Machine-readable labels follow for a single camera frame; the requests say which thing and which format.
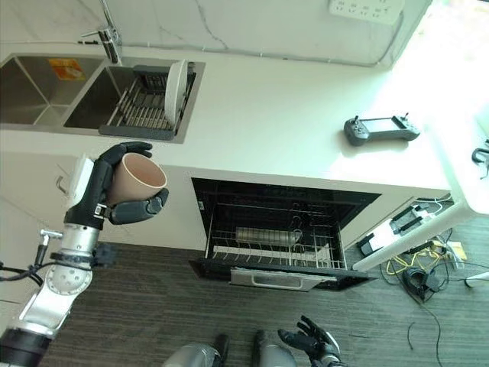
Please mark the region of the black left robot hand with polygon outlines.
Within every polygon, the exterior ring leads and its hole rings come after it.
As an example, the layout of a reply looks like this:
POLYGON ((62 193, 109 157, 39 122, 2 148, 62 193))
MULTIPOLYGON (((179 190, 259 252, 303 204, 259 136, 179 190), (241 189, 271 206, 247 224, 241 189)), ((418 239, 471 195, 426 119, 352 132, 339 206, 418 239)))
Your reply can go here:
POLYGON ((126 200, 117 204, 108 203, 116 167, 126 154, 135 153, 142 158, 151 158, 153 145, 145 141, 128 141, 111 146, 92 163, 88 179, 81 186, 81 198, 69 206, 64 224, 103 229, 105 219, 113 225, 132 224, 149 220, 164 207, 169 190, 162 188, 143 200, 126 200))

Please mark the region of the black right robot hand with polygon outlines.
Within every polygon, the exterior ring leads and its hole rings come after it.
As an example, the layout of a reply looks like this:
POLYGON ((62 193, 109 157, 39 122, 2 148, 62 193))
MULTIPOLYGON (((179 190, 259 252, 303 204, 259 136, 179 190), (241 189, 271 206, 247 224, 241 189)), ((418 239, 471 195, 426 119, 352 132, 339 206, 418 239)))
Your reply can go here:
POLYGON ((296 332, 279 329, 277 335, 288 346, 303 351, 311 366, 343 366, 339 344, 332 334, 302 315, 296 332))

